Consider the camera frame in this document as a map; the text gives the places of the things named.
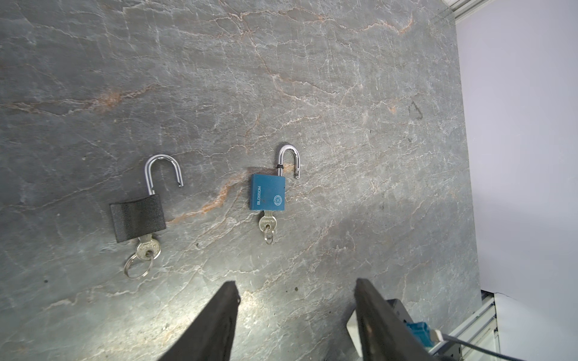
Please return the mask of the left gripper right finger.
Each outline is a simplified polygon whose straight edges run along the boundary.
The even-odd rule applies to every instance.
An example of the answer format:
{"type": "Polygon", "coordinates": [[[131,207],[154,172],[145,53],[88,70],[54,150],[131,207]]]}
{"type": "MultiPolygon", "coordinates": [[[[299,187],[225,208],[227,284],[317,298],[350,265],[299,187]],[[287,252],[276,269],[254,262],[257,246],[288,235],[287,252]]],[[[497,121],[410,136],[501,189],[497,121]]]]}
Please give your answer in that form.
{"type": "Polygon", "coordinates": [[[355,302],[364,360],[433,359],[369,280],[356,281],[355,302]]]}

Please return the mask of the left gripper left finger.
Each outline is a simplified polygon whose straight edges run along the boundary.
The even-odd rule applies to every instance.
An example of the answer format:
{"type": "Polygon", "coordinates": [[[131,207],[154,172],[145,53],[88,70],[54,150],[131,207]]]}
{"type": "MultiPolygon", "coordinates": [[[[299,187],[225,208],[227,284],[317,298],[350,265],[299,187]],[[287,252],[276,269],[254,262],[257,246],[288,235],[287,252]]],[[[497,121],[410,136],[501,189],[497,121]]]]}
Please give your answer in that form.
{"type": "Polygon", "coordinates": [[[236,283],[225,282],[161,359],[229,361],[240,302],[236,283]]]}

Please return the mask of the key with ring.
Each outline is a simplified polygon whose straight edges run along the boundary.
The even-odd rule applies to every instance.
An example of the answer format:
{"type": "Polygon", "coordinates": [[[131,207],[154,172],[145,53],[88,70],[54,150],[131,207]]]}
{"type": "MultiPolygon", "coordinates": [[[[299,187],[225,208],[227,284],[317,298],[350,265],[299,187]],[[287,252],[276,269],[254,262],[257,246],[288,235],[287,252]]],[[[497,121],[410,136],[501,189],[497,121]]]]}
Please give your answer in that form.
{"type": "Polygon", "coordinates": [[[132,280],[144,278],[150,273],[154,261],[159,257],[161,252],[161,244],[155,239],[153,234],[138,237],[138,245],[136,246],[135,253],[126,261],[123,267],[125,276],[132,280]],[[141,275],[131,275],[129,273],[131,266],[136,260],[148,264],[146,270],[141,273],[141,275]]]}

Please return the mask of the small key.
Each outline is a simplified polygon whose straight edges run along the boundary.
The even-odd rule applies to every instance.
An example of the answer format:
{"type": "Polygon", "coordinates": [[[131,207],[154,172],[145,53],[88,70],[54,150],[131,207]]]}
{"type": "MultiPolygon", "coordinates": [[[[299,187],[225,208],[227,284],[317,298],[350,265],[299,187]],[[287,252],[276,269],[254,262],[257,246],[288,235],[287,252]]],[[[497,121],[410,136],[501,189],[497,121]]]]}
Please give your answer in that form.
{"type": "Polygon", "coordinates": [[[264,211],[263,216],[259,219],[259,229],[263,233],[263,238],[268,245],[274,242],[275,228],[278,221],[272,211],[264,211]]]}

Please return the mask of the silver padlock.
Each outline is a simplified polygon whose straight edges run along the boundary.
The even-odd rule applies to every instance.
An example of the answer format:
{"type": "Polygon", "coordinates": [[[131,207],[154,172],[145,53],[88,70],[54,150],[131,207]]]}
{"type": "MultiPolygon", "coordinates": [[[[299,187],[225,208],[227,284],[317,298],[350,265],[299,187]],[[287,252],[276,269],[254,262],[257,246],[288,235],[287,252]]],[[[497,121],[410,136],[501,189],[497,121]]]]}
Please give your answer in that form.
{"type": "Polygon", "coordinates": [[[109,205],[117,243],[137,239],[166,229],[162,201],[160,195],[156,194],[152,178],[152,166],[158,160],[170,162],[175,171],[177,184],[179,187],[184,186],[182,169],[173,156],[167,154],[151,156],[144,165],[144,179],[148,194],[139,199],[116,202],[109,205]]]}

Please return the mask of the blue padlock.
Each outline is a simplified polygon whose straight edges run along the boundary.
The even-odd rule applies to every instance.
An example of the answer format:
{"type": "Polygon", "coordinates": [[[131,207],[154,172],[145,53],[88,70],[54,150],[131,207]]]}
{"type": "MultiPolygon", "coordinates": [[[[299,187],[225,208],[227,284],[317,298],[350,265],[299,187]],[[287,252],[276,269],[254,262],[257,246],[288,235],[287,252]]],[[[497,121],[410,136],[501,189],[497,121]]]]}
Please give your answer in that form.
{"type": "Polygon", "coordinates": [[[251,176],[249,209],[252,211],[284,211],[286,178],[284,172],[284,155],[294,155],[294,177],[300,178],[300,153],[292,144],[283,145],[277,156],[276,175],[253,174],[251,176]]]}

